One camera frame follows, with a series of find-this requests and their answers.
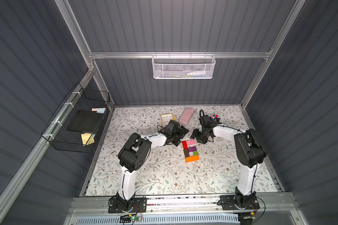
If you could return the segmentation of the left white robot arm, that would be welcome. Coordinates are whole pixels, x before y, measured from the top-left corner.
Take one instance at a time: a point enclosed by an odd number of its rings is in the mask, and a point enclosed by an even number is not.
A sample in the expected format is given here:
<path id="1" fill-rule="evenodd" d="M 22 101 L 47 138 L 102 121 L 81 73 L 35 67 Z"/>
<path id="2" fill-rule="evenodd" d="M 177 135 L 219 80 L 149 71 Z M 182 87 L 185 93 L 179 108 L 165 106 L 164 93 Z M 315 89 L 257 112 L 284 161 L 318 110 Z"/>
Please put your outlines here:
<path id="1" fill-rule="evenodd" d="M 178 146 L 188 132 L 184 126 L 175 125 L 172 129 L 164 127 L 152 135 L 131 134 L 118 154 L 122 174 L 117 198 L 128 202 L 135 197 L 136 173 L 153 148 L 170 144 Z"/>

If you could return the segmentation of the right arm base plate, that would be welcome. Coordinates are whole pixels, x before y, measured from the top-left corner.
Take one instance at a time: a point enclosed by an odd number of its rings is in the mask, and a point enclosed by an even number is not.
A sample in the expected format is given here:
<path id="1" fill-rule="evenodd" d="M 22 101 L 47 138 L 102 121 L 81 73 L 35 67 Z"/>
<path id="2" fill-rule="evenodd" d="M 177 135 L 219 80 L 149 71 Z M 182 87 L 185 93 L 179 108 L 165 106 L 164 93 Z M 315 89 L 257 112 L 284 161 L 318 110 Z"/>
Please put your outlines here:
<path id="1" fill-rule="evenodd" d="M 219 197 L 220 199 L 217 202 L 217 205 L 221 206 L 224 211 L 232 211 L 232 210 L 252 210 L 256 211 L 260 209 L 260 205 L 257 199 L 243 202 L 236 197 L 236 195 L 222 195 Z"/>

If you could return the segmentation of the purple building block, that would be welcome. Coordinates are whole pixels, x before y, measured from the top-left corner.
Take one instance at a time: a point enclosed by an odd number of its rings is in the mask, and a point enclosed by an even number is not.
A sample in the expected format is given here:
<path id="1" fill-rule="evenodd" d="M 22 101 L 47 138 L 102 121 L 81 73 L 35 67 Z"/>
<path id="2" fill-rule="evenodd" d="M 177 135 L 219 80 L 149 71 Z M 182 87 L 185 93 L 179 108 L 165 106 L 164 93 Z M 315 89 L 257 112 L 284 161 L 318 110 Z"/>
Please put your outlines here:
<path id="1" fill-rule="evenodd" d="M 195 146 L 189 147 L 189 148 L 188 148 L 188 151 L 189 151 L 189 152 L 194 152 L 194 151 L 197 151 L 197 148 L 196 148 Z"/>

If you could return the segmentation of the orange building block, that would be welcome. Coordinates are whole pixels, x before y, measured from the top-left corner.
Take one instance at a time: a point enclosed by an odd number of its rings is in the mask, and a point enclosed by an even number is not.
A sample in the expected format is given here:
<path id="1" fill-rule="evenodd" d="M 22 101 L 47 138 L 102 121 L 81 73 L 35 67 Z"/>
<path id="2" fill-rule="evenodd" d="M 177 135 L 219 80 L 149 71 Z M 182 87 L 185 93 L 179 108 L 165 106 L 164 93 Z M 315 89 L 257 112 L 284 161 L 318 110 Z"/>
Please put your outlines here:
<path id="1" fill-rule="evenodd" d="M 186 158 L 185 158 L 185 160 L 186 160 L 187 163 L 193 162 L 193 161 L 197 161 L 197 160 L 199 160 L 199 159 L 200 159 L 200 158 L 199 158 L 198 155 L 194 155 L 194 156 L 190 156 L 190 157 L 186 157 Z"/>

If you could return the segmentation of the red building block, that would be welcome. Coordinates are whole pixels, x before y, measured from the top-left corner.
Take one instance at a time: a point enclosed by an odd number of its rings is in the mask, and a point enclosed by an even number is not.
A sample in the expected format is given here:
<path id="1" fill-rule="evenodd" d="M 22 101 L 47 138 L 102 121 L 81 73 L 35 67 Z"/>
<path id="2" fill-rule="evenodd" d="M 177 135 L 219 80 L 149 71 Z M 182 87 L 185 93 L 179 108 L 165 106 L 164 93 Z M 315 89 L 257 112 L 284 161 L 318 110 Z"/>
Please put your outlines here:
<path id="1" fill-rule="evenodd" d="M 183 149 L 188 149 L 187 141 L 182 141 Z"/>

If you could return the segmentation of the brown building block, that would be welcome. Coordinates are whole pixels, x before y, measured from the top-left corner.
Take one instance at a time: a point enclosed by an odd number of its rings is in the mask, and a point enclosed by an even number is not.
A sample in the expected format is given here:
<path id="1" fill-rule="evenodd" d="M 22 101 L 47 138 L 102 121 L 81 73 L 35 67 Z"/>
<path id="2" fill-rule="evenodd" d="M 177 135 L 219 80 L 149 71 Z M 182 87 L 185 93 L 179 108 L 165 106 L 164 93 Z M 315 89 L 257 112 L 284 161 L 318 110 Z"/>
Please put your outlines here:
<path id="1" fill-rule="evenodd" d="M 189 157 L 190 156 L 188 149 L 184 149 L 184 156 L 185 157 Z"/>

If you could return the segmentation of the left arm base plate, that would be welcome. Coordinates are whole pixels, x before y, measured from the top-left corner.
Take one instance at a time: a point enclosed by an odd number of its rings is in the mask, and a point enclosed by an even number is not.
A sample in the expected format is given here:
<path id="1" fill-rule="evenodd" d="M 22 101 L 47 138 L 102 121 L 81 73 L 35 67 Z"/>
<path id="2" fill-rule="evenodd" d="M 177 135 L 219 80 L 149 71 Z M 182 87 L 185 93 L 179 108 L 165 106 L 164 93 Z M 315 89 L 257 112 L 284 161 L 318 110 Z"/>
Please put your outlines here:
<path id="1" fill-rule="evenodd" d="M 146 197 L 132 197 L 130 200 L 124 200 L 120 196 L 109 199 L 108 213 L 144 213 L 147 207 Z"/>

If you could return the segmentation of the pink building block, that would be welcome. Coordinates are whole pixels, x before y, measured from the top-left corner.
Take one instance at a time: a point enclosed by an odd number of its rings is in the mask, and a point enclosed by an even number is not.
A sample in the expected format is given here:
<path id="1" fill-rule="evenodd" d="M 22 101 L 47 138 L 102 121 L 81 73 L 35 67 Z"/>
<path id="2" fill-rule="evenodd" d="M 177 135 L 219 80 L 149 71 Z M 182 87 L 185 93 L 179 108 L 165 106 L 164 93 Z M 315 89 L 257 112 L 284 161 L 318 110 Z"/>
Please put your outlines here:
<path id="1" fill-rule="evenodd" d="M 194 145 L 195 141 L 194 140 L 188 140 L 188 141 L 186 141 L 186 144 L 187 145 Z"/>

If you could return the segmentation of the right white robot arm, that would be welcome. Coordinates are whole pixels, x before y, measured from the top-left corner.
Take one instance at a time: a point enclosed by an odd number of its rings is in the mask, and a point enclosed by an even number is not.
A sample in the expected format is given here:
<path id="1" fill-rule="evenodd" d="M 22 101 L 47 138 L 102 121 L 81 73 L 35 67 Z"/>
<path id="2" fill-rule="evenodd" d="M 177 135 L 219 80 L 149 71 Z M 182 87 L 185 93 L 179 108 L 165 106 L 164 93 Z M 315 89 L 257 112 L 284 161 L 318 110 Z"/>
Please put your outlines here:
<path id="1" fill-rule="evenodd" d="M 257 131 L 254 129 L 240 131 L 224 125 L 217 117 L 211 118 L 203 110 L 199 112 L 199 123 L 201 129 L 196 128 L 192 132 L 191 139 L 201 144 L 206 144 L 209 138 L 215 137 L 233 142 L 237 158 L 242 164 L 235 193 L 238 197 L 255 197 L 256 173 L 267 156 Z"/>

